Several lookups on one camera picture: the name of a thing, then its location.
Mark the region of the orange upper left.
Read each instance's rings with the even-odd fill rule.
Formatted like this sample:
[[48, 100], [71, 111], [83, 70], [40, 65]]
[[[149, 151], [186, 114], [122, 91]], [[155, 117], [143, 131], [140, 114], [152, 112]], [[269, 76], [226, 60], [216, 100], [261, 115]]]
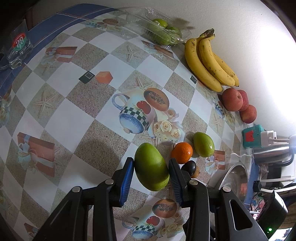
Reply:
[[177, 143], [171, 151], [171, 158], [175, 159], [178, 164], [185, 164], [190, 160], [193, 154], [193, 148], [187, 142]]

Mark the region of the white chair frame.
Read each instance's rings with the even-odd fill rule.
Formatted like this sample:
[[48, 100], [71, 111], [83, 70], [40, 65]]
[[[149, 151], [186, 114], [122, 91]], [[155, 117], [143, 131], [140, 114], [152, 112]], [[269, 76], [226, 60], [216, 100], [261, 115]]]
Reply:
[[[269, 183], [269, 182], [288, 182], [292, 181], [292, 176], [284, 176], [283, 178], [275, 178], [275, 179], [261, 179], [261, 183]], [[291, 190], [295, 190], [295, 186], [292, 187], [287, 187], [287, 188], [281, 188], [281, 189], [266, 189], [266, 188], [261, 188], [261, 192], [266, 192], [266, 193], [272, 193], [273, 191], [275, 192], [288, 192]]]

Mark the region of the yellow banana bunch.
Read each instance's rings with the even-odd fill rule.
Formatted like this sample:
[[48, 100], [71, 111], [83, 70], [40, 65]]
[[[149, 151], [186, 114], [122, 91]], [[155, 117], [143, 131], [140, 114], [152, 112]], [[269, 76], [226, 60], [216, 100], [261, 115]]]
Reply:
[[185, 42], [185, 60], [194, 75], [209, 89], [221, 92], [223, 86], [239, 86], [235, 72], [216, 55], [211, 46], [214, 29], [208, 29], [197, 38]]

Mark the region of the checkered printed tablecloth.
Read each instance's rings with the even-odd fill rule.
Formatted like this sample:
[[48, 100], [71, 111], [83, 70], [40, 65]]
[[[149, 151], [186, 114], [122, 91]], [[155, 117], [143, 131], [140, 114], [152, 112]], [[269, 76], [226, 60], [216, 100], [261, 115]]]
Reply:
[[118, 11], [75, 24], [20, 71], [1, 104], [1, 215], [21, 240], [74, 186], [96, 186], [142, 143], [168, 159], [176, 141], [208, 134], [225, 160], [192, 156], [214, 186], [234, 164], [249, 167], [245, 128], [188, 70], [123, 25]]

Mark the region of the clear bag of green fruit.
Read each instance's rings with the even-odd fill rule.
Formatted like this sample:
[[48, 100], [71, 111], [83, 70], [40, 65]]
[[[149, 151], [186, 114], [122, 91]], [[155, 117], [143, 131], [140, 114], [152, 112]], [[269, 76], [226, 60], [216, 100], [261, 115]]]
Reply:
[[132, 7], [124, 12], [126, 28], [162, 48], [170, 49], [191, 36], [188, 28], [153, 8]]

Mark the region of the green fruit far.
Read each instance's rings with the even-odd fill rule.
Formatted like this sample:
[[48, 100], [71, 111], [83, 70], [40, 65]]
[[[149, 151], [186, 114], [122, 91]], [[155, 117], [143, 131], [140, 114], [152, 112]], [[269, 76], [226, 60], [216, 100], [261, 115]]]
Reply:
[[195, 150], [199, 156], [206, 158], [214, 154], [214, 142], [206, 133], [196, 132], [193, 136], [193, 141]]

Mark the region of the green mango-shaped fruit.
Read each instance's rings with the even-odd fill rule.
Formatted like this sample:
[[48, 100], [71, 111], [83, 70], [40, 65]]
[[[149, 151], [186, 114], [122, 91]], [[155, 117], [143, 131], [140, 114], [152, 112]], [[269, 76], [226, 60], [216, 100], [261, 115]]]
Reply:
[[163, 189], [170, 180], [165, 159], [150, 143], [142, 143], [134, 156], [134, 169], [140, 183], [150, 191]]

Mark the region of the white power strip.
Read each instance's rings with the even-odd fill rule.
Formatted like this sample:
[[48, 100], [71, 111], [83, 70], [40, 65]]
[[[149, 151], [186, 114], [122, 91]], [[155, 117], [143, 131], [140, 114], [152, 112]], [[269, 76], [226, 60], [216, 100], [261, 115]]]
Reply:
[[296, 146], [296, 136], [292, 135], [289, 138], [278, 138], [275, 131], [263, 131], [260, 133], [261, 146], [267, 147], [274, 143], [288, 143], [291, 147]]

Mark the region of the stainless steel basin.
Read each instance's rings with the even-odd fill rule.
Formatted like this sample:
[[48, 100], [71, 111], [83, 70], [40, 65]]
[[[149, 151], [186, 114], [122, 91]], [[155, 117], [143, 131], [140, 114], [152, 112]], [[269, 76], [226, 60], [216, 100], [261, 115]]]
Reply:
[[224, 186], [229, 186], [239, 200], [244, 203], [248, 189], [248, 174], [243, 163], [235, 163], [227, 173], [220, 178], [215, 188], [220, 190]]

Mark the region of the teal plastic box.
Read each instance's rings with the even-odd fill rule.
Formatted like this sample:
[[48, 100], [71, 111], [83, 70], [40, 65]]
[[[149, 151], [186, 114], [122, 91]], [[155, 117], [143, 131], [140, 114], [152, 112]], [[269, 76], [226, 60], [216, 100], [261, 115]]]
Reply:
[[244, 148], [256, 148], [261, 147], [261, 132], [264, 128], [261, 125], [254, 125], [249, 128], [245, 128], [242, 131], [243, 147]]

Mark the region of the red apple middle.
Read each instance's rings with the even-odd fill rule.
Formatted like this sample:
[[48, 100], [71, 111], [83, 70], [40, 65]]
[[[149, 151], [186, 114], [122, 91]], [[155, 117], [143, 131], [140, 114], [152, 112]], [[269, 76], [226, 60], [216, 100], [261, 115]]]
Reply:
[[244, 90], [238, 90], [238, 92], [241, 94], [242, 100], [243, 100], [243, 105], [242, 105], [242, 107], [240, 108], [239, 111], [244, 111], [249, 106], [249, 101], [248, 101], [247, 93]]

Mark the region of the red apple right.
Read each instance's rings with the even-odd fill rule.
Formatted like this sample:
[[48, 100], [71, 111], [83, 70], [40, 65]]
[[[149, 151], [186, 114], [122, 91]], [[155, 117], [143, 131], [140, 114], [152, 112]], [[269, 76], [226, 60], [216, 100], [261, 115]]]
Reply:
[[244, 123], [253, 123], [257, 117], [257, 110], [250, 104], [244, 111], [240, 112], [240, 117]]

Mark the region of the red apple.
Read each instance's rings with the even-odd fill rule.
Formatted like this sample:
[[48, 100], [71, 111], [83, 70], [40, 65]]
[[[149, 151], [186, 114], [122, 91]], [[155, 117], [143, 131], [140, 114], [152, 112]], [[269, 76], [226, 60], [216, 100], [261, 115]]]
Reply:
[[248, 101], [247, 93], [244, 90], [238, 90], [238, 92], [241, 94], [242, 100], [243, 100], [243, 105], [242, 105], [242, 107], [240, 108], [239, 111], [244, 111], [249, 106], [249, 101]]
[[240, 117], [244, 123], [253, 123], [257, 117], [257, 110], [250, 104], [244, 111], [240, 112]]
[[243, 98], [238, 90], [227, 88], [222, 93], [222, 103], [228, 111], [239, 111], [243, 105]]

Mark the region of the red apple front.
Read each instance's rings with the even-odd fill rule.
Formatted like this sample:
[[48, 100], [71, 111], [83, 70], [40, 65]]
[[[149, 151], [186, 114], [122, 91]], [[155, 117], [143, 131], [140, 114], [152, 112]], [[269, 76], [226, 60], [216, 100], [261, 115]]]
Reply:
[[243, 105], [243, 98], [238, 90], [227, 88], [222, 93], [222, 103], [228, 111], [239, 111]]

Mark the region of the small brown fruit upper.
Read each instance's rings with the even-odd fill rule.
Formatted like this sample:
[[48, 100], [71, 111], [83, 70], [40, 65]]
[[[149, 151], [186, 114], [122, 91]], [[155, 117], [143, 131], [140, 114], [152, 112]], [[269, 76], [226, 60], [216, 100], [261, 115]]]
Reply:
[[196, 170], [195, 170], [194, 174], [191, 176], [191, 178], [195, 179], [199, 176], [199, 174], [200, 174], [200, 169], [198, 166], [196, 166]]

